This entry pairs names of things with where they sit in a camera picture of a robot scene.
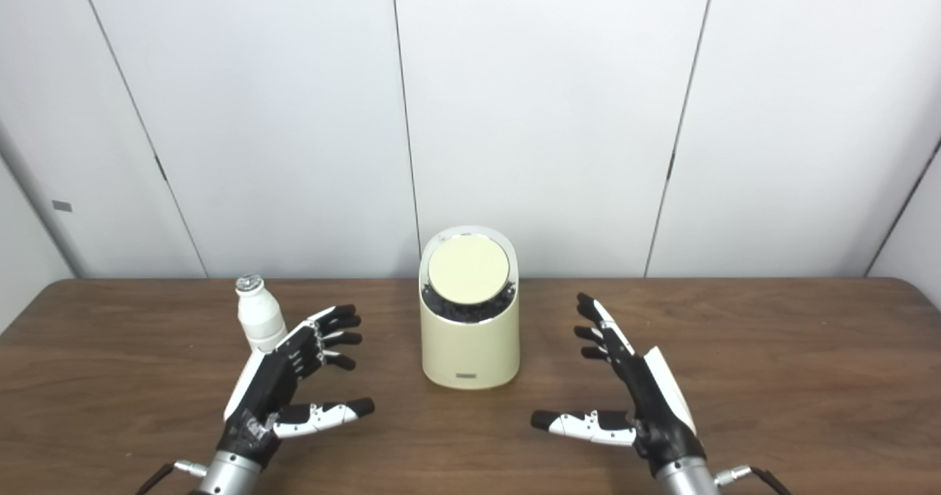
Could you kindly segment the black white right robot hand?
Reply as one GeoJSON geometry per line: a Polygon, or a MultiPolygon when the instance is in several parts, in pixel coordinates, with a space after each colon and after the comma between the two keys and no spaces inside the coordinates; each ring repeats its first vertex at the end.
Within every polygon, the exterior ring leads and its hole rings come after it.
{"type": "Polygon", "coordinates": [[[592,444],[631,447],[652,475],[685,459],[706,460],[691,412],[659,349],[638,355],[601,301],[579,293],[577,302],[578,314],[591,323],[573,330],[576,337],[591,341],[591,346],[582,347],[582,357],[608,363],[629,392],[633,408],[590,412],[538,409],[532,412],[532,427],[592,444]]]}

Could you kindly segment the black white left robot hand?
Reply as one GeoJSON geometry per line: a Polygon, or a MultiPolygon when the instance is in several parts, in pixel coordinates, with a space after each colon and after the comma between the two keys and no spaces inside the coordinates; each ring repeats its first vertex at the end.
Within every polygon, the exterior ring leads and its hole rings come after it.
{"type": "Polygon", "coordinates": [[[297,388],[320,368],[346,371],[355,360],[334,350],[357,345],[362,323],[355,305],[334,305],[303,320],[269,353],[250,355],[223,412],[224,428],[216,449],[266,469],[285,439],[306,437],[373,414],[365,397],[322,405],[295,404],[297,388]]]}

